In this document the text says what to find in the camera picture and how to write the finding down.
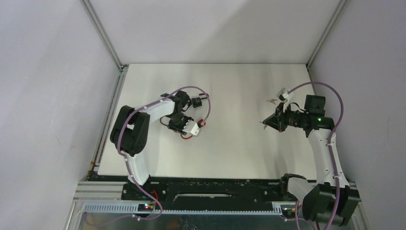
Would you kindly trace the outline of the red cable lock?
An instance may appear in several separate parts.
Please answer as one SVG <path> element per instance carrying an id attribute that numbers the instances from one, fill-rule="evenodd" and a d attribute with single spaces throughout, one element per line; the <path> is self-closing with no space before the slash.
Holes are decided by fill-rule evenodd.
<path id="1" fill-rule="evenodd" d="M 199 121 L 188 121 L 182 130 L 181 138 L 184 140 L 188 140 L 192 137 L 199 136 L 202 127 L 204 127 L 205 125 L 206 122 L 203 119 L 200 119 Z"/>

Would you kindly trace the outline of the black padlock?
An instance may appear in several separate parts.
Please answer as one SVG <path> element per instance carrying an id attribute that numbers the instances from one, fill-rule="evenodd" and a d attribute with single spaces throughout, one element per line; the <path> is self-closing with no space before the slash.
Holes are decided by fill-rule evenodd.
<path id="1" fill-rule="evenodd" d="M 200 98 L 200 97 L 192 98 L 191 102 L 192 102 L 193 108 L 198 108 L 198 107 L 201 107 L 203 105 L 202 98 Z"/>

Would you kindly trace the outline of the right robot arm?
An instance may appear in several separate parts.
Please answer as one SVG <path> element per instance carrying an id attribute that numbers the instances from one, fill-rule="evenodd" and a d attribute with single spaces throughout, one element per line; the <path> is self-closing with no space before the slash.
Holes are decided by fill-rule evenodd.
<path id="1" fill-rule="evenodd" d="M 350 188 L 340 166 L 333 133 L 335 123 L 325 116 L 323 96 L 307 95 L 303 109 L 291 110 L 290 96 L 279 95 L 275 112 L 262 121 L 266 127 L 283 132 L 287 127 L 300 128 L 311 145 L 316 166 L 316 185 L 297 174 L 286 173 L 281 178 L 279 196 L 294 197 L 302 204 L 305 220 L 325 225 L 345 226 L 360 202 L 359 192 Z"/>

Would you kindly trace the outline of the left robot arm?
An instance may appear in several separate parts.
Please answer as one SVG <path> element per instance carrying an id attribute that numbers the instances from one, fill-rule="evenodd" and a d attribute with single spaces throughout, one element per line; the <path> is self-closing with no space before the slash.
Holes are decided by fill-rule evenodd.
<path id="1" fill-rule="evenodd" d="M 147 145 L 150 124 L 167 117 L 167 128 L 175 133 L 193 137 L 201 131 L 201 124 L 184 113 L 183 108 L 190 100 L 186 92 L 165 93 L 161 97 L 138 109 L 123 106 L 110 134 L 110 141 L 124 158 L 129 180 L 135 184 L 133 194 L 142 200 L 151 195 L 151 186 L 146 183 L 150 174 L 142 152 Z"/>

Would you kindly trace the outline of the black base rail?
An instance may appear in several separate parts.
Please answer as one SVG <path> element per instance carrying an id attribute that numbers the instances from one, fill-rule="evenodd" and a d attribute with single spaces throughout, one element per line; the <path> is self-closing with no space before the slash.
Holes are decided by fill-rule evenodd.
<path id="1" fill-rule="evenodd" d="M 149 177 L 138 188 L 127 181 L 122 200 L 154 201 L 165 211 L 275 211 L 276 202 L 295 202 L 287 180 Z"/>

